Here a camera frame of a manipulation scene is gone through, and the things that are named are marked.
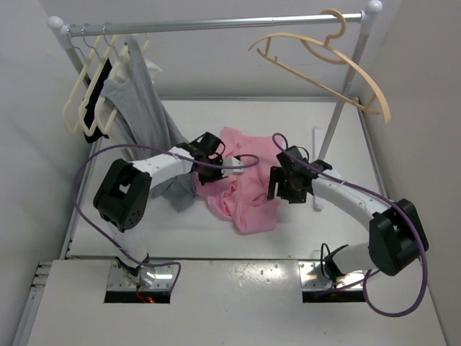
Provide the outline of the pink t-shirt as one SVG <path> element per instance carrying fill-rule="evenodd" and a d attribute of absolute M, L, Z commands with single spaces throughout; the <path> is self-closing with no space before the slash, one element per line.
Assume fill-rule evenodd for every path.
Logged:
<path fill-rule="evenodd" d="M 268 200 L 269 174 L 277 166 L 278 148 L 270 136 L 247 136 L 235 128 L 224 127 L 220 139 L 225 144 L 224 157 L 253 154 L 260 162 L 242 175 L 231 175 L 202 185 L 195 180 L 198 196 L 204 198 L 211 213 L 232 221 L 241 234 L 272 231 L 277 226 L 278 200 Z"/>

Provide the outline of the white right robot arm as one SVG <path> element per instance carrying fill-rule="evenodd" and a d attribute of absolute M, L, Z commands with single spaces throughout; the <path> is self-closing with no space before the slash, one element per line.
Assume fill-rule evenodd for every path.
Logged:
<path fill-rule="evenodd" d="M 397 275 L 429 249 L 415 205 L 407 199 L 394 206 L 370 192 L 354 188 L 333 167 L 322 161 L 308 162 L 291 146 L 277 154 L 270 169 L 269 200 L 305 203 L 308 195 L 324 199 L 347 213 L 369 234 L 367 242 L 345 244 L 329 253 L 322 263 L 324 276 L 336 281 L 358 270 L 380 270 Z"/>

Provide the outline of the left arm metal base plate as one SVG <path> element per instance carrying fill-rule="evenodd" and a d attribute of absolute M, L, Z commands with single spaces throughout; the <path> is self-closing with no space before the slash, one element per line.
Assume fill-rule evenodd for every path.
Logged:
<path fill-rule="evenodd" d="M 129 274 L 116 261 L 111 264 L 107 279 L 109 292 L 166 292 L 173 283 L 174 268 L 171 265 L 147 267 L 138 271 L 137 275 Z"/>

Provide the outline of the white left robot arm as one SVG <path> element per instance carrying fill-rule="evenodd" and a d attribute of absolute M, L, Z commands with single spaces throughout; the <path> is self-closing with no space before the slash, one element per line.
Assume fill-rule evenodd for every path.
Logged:
<path fill-rule="evenodd" d="M 134 228 L 145 214 L 151 191 L 161 185 L 170 187 L 195 172 L 204 183 L 224 178 L 220 148 L 225 148 L 223 141 L 206 132 L 190 143 L 154 151 L 147 159 L 112 162 L 93 206 L 111 228 L 110 238 L 120 253 L 117 263 L 129 276 L 138 278 L 148 263 L 148 252 Z"/>

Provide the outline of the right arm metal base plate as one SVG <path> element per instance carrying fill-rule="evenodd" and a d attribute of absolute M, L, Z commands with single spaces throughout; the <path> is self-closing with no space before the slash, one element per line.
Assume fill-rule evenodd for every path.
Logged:
<path fill-rule="evenodd" d="M 300 286 L 303 292 L 315 293 L 330 289 L 361 290 L 364 273 L 362 271 L 351 272 L 344 277 L 336 279 L 334 283 L 321 272 L 319 260 L 306 260 L 298 262 L 300 274 Z"/>

